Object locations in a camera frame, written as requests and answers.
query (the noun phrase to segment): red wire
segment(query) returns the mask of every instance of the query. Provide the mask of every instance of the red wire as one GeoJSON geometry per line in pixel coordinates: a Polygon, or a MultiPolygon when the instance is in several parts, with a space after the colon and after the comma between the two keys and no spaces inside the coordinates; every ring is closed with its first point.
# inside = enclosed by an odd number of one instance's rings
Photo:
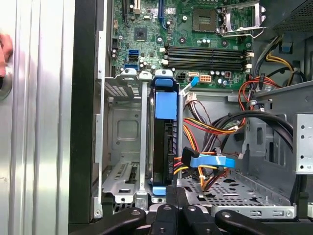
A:
{"type": "Polygon", "coordinates": [[[174,167],[180,165],[181,163],[182,163],[182,162],[175,163],[175,164],[174,164],[174,167]]]}

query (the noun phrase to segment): chip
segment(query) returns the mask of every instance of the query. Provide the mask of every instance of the chip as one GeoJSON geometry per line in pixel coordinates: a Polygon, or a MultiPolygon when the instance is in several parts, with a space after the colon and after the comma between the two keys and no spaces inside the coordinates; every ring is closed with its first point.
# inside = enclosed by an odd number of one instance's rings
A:
{"type": "Polygon", "coordinates": [[[146,41],[148,38],[147,28],[135,28],[134,29],[134,40],[135,41],[146,41]]]}
{"type": "Polygon", "coordinates": [[[215,9],[195,8],[192,17],[192,30],[196,32],[215,32],[215,9]]]}

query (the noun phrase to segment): white connector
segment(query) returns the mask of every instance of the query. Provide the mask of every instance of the white connector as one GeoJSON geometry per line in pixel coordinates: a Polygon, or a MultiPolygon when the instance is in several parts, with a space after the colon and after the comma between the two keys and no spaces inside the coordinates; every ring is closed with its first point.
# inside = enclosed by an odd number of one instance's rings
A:
{"type": "Polygon", "coordinates": [[[197,94],[194,93],[194,92],[188,93],[187,98],[186,98],[186,100],[185,100],[185,105],[188,104],[188,103],[190,103],[190,102],[193,101],[193,100],[197,100],[197,94]]]}

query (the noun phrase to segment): green circuit board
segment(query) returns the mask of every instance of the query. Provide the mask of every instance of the green circuit board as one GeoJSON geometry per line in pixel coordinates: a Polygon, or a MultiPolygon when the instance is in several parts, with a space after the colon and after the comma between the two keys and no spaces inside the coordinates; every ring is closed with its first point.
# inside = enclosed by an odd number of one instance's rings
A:
{"type": "MultiPolygon", "coordinates": [[[[164,43],[177,47],[202,47],[202,48],[221,48],[235,51],[252,50],[252,40],[250,37],[231,37],[223,38],[215,31],[196,32],[194,30],[194,14],[197,9],[214,10],[226,5],[243,2],[242,0],[165,0],[164,3],[164,22],[170,21],[169,28],[165,29],[158,17],[157,0],[141,0],[140,11],[131,10],[127,7],[127,14],[123,16],[123,0],[114,0],[112,37],[114,48],[117,50],[116,57],[112,60],[113,73],[118,74],[126,65],[136,65],[138,70],[143,69],[150,71],[152,66],[156,69],[165,69],[161,63],[164,59],[164,43]],[[128,53],[130,49],[139,51],[139,58],[136,61],[130,61],[128,53]],[[140,61],[145,62],[145,67],[140,68],[140,61]]],[[[244,8],[232,12],[232,27],[250,26],[252,22],[252,9],[244,8]]],[[[200,75],[210,75],[207,70],[176,70],[175,74],[188,72],[198,72],[200,75]]],[[[222,86],[218,83],[221,75],[212,75],[212,82],[199,84],[200,88],[223,88],[238,89],[246,79],[245,71],[231,72],[228,83],[222,86]]],[[[188,78],[185,81],[180,80],[183,87],[188,84],[188,78]]]]}

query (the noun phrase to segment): perforated metal panel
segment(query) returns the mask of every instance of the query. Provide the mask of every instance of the perforated metal panel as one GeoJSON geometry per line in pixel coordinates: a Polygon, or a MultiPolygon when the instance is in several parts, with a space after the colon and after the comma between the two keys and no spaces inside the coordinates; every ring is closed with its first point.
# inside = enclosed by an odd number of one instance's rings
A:
{"type": "Polygon", "coordinates": [[[190,176],[178,179],[178,186],[186,190],[188,202],[193,205],[279,206],[231,176],[219,179],[205,193],[200,190],[199,183],[196,183],[190,176]]]}
{"type": "Polygon", "coordinates": [[[274,27],[280,32],[313,32],[313,1],[307,1],[274,27]]]}

